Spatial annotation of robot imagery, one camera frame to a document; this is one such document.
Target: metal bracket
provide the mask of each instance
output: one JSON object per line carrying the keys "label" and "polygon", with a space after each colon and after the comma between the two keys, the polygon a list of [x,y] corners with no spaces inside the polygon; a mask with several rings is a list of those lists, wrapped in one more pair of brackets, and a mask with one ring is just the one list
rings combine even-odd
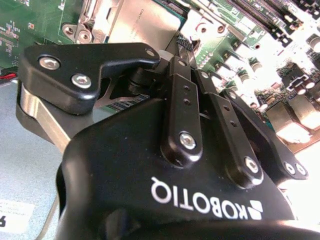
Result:
{"label": "metal bracket", "polygon": [[84,0],[77,24],[63,24],[63,33],[77,44],[103,44],[123,0]]}

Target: silver screw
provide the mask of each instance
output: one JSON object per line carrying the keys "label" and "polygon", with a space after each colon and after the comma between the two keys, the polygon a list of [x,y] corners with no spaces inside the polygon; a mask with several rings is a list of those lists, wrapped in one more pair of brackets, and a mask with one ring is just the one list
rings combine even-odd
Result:
{"label": "silver screw", "polygon": [[92,35],[90,32],[86,30],[82,30],[79,32],[79,42],[81,44],[89,44],[91,43]]}
{"label": "silver screw", "polygon": [[149,49],[146,50],[146,53],[149,54],[151,57],[155,56],[155,53]]}
{"label": "silver screw", "polygon": [[229,96],[232,98],[232,99],[236,99],[237,98],[237,96],[235,95],[235,93],[234,92],[229,92]]}
{"label": "silver screw", "polygon": [[192,150],[196,147],[195,139],[189,133],[186,132],[180,134],[180,142],[186,149],[189,150]]}
{"label": "silver screw", "polygon": [[209,75],[208,75],[205,71],[202,71],[202,72],[201,72],[201,75],[202,75],[202,77],[204,77],[205,79],[209,78]]}
{"label": "silver screw", "polygon": [[296,174],[296,170],[294,169],[294,167],[290,164],[290,163],[285,163],[285,168],[288,170],[289,173],[291,173],[292,175]]}
{"label": "silver screw", "polygon": [[184,62],[184,61],[182,61],[182,60],[178,60],[178,63],[181,65],[181,66],[187,66],[187,64]]}
{"label": "silver screw", "polygon": [[43,56],[39,59],[39,64],[41,67],[48,70],[57,70],[60,68],[60,63],[50,56]]}
{"label": "silver screw", "polygon": [[307,172],[306,172],[306,170],[304,169],[303,166],[301,166],[299,163],[296,163],[295,166],[296,166],[296,169],[298,169],[298,171],[299,171],[302,175],[307,175]]}
{"label": "silver screw", "polygon": [[71,77],[71,82],[81,89],[88,89],[91,86],[91,79],[81,73],[77,73]]}
{"label": "silver screw", "polygon": [[245,165],[247,166],[248,169],[251,170],[251,172],[253,172],[254,174],[257,174],[259,172],[259,166],[251,157],[246,156],[244,160],[245,160]]}

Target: silver metal plate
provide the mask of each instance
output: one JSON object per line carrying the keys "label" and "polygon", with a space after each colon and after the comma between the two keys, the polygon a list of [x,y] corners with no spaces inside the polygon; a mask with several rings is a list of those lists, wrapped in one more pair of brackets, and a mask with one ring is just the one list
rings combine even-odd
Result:
{"label": "silver metal plate", "polygon": [[165,50],[180,27],[178,17],[152,0],[125,0],[108,43],[146,43]]}

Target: black plastic bracket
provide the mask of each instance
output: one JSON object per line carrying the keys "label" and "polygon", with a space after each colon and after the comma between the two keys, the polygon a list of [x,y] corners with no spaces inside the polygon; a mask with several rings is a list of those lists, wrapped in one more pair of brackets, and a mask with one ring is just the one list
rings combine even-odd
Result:
{"label": "black plastic bracket", "polygon": [[[290,179],[308,178],[307,170],[298,162],[294,154],[235,92],[227,89],[222,91],[221,95],[231,102],[247,137],[254,146],[253,149],[263,170],[275,184],[279,185]],[[291,167],[288,169],[288,164],[295,168],[294,173],[290,170]]]}
{"label": "black plastic bracket", "polygon": [[169,63],[168,91],[161,151],[178,168],[197,162],[203,153],[198,89],[190,66],[181,58]]}
{"label": "black plastic bracket", "polygon": [[201,103],[213,121],[221,152],[228,153],[224,160],[227,174],[241,188],[260,185],[264,172],[230,101],[218,95],[204,71],[193,71],[192,79],[197,82],[202,94]]}
{"label": "black plastic bracket", "polygon": [[[50,57],[59,67],[42,67],[42,57]],[[119,76],[131,68],[152,68],[159,61],[158,53],[144,43],[37,45],[20,56],[18,75],[31,94],[69,114],[83,115],[99,97],[101,78]],[[73,84],[75,74],[89,77],[91,86],[84,89]]]}

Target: ram slot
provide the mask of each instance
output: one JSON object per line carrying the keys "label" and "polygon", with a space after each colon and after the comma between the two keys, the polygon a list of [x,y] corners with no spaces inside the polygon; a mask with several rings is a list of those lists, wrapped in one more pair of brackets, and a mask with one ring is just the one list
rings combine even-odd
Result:
{"label": "ram slot", "polygon": [[302,25],[302,21],[287,10],[281,2],[277,0],[262,0],[259,3],[289,27],[289,29],[286,29],[288,34],[292,34]]}
{"label": "ram slot", "polygon": [[261,29],[269,33],[275,40],[282,43],[283,47],[288,46],[292,39],[276,26],[270,19],[250,5],[246,0],[226,0],[228,4],[238,9],[245,17],[254,22]]}

